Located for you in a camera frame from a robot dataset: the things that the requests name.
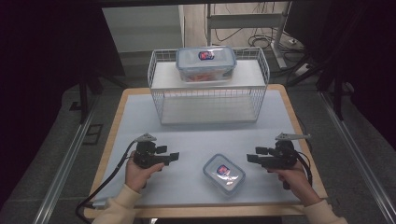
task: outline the container lid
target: container lid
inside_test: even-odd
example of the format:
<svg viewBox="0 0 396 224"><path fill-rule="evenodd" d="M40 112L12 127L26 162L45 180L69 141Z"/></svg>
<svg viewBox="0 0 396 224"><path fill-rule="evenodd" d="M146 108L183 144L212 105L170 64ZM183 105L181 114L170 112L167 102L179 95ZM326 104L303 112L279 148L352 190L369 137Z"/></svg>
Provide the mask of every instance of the container lid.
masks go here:
<svg viewBox="0 0 396 224"><path fill-rule="evenodd" d="M203 168L206 177L226 195L233 195L245 180L245 172L222 154L213 156Z"/></svg>
<svg viewBox="0 0 396 224"><path fill-rule="evenodd" d="M236 59L229 47L184 48L177 51L178 69L232 66Z"/></svg>

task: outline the plastic food container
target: plastic food container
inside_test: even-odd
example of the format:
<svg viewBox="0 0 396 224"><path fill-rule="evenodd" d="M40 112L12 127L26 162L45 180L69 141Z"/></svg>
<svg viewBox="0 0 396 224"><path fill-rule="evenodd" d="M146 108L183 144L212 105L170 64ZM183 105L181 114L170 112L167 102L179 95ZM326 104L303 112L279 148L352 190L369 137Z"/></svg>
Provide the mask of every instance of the plastic food container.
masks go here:
<svg viewBox="0 0 396 224"><path fill-rule="evenodd" d="M203 168L207 179L225 195L236 193L245 180L245 172L222 154L216 154Z"/></svg>
<svg viewBox="0 0 396 224"><path fill-rule="evenodd" d="M229 47L184 48L177 51L177 69L185 82L225 81L236 66Z"/></svg>

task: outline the sweater cuff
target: sweater cuff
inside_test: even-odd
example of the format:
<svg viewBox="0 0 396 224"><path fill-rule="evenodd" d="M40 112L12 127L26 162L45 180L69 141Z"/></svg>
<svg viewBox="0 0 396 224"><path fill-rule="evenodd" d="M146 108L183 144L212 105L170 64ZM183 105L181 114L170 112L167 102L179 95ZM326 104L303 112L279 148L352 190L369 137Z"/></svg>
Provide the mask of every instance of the sweater cuff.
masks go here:
<svg viewBox="0 0 396 224"><path fill-rule="evenodd" d="M309 223L332 223L339 219L327 204L326 200L305 207L304 213Z"/></svg>
<svg viewBox="0 0 396 224"><path fill-rule="evenodd" d="M124 184L119 195L114 198L114 201L116 201L119 205L122 205L123 207L133 208L135 202L140 199L140 197L141 194L133 191Z"/></svg>

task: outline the beige sleeve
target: beige sleeve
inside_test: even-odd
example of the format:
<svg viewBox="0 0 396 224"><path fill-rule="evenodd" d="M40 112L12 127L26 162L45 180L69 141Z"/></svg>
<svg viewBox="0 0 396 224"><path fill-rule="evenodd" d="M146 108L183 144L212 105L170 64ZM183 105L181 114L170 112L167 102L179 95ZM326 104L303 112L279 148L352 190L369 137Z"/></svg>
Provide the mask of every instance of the beige sleeve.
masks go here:
<svg viewBox="0 0 396 224"><path fill-rule="evenodd" d="M347 224L343 217L334 214L326 200L304 208L310 224Z"/></svg>
<svg viewBox="0 0 396 224"><path fill-rule="evenodd" d="M94 224L131 224L134 221L134 204L141 197L126 185L116 198L108 199L106 209L93 221Z"/></svg>

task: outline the metal mesh basket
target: metal mesh basket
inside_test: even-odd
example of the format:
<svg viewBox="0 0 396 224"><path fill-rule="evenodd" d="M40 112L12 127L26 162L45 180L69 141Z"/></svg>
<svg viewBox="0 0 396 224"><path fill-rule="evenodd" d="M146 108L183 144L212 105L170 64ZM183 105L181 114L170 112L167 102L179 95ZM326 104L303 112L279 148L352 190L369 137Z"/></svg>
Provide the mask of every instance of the metal mesh basket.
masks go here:
<svg viewBox="0 0 396 224"><path fill-rule="evenodd" d="M233 49L231 80L190 84L176 69L176 49L154 50L148 84L162 124L255 122L270 73L262 49Z"/></svg>

